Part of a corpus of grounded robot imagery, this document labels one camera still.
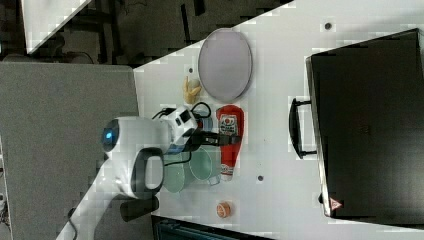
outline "small item on table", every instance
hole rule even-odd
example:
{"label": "small item on table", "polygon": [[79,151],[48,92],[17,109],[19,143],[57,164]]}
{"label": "small item on table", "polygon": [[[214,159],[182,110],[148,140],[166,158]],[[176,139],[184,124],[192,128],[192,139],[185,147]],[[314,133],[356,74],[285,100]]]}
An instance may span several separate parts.
{"label": "small item on table", "polygon": [[202,87],[200,86],[200,81],[198,79],[192,79],[189,81],[188,76],[185,77],[183,84],[183,92],[184,101],[186,103],[195,103],[200,90],[202,90]]}
{"label": "small item on table", "polygon": [[216,206],[216,213],[220,218],[226,218],[231,215],[230,204],[227,202],[221,202]]}
{"label": "small item on table", "polygon": [[[216,112],[219,133],[243,138],[244,112],[234,105],[224,106]],[[221,146],[221,179],[231,181],[234,166],[240,151],[241,141],[227,146]]]}

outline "white robot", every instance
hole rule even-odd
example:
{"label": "white robot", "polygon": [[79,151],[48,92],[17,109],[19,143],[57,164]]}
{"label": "white robot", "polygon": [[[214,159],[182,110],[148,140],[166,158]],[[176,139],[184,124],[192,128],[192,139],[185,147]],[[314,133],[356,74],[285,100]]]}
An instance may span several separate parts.
{"label": "white robot", "polygon": [[94,239],[97,224],[118,195],[141,201],[155,198],[163,183],[164,154],[241,141],[237,136],[202,131],[192,110],[185,106],[168,108],[158,113],[157,120],[119,117],[109,122],[102,134],[108,159],[79,205],[70,212],[69,221],[56,239]]}

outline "black cable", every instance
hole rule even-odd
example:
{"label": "black cable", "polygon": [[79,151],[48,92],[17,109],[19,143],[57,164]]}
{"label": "black cable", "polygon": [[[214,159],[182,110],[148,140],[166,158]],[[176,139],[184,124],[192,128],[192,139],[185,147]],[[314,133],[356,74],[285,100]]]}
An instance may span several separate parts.
{"label": "black cable", "polygon": [[152,119],[155,119],[161,113],[165,113],[165,111],[164,110],[159,111],[158,113],[155,114],[155,116],[152,117]]}
{"label": "black cable", "polygon": [[209,105],[208,105],[208,104],[206,104],[206,103],[204,103],[204,102],[198,102],[198,103],[196,103],[196,104],[193,106],[193,108],[191,109],[191,112],[193,112],[193,111],[194,111],[194,109],[195,109],[197,106],[199,106],[199,105],[203,105],[203,106],[207,107],[207,108],[208,108],[208,111],[209,111],[209,114],[208,114],[207,116],[200,116],[199,118],[208,118],[208,117],[210,117],[210,116],[211,116],[211,114],[212,114],[212,110],[211,110],[211,108],[209,107]]}
{"label": "black cable", "polygon": [[69,210],[69,212],[68,212],[68,221],[69,221],[69,223],[71,224],[72,228],[75,231],[74,240],[76,240],[77,237],[78,237],[78,231],[77,231],[77,227],[75,227],[75,224],[71,220],[71,216],[74,213],[74,211],[75,211],[75,208],[71,208],[71,210]]}
{"label": "black cable", "polygon": [[191,152],[189,152],[189,154],[190,154],[190,156],[189,156],[189,157],[188,157],[188,159],[187,159],[187,160],[185,160],[185,161],[167,163],[167,164],[165,164],[164,166],[165,166],[165,167],[167,167],[167,166],[169,166],[169,165],[174,165],[174,164],[188,163],[188,162],[190,162],[190,160],[191,160]]}

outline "warning label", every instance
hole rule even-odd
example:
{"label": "warning label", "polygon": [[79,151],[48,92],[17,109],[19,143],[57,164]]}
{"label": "warning label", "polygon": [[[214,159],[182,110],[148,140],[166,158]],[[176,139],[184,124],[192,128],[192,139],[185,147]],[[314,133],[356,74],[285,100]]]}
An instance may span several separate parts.
{"label": "warning label", "polygon": [[331,211],[334,211],[338,208],[341,208],[343,205],[339,202],[337,202],[336,200],[330,198],[330,207],[331,207]]}

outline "floor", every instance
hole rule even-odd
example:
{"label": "floor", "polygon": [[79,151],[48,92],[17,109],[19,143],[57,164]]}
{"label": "floor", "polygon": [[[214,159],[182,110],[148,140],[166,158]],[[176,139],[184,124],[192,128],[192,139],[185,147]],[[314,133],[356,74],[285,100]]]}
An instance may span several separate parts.
{"label": "floor", "polygon": [[[233,27],[290,0],[116,0],[114,11],[108,0],[102,11],[116,14],[122,54],[113,59],[111,25],[105,24],[107,61],[104,64],[137,67],[206,38],[212,31]],[[204,11],[196,11],[203,2]],[[95,8],[93,0],[87,8]],[[93,32],[61,30],[63,52],[85,52],[98,63],[99,36]]]}

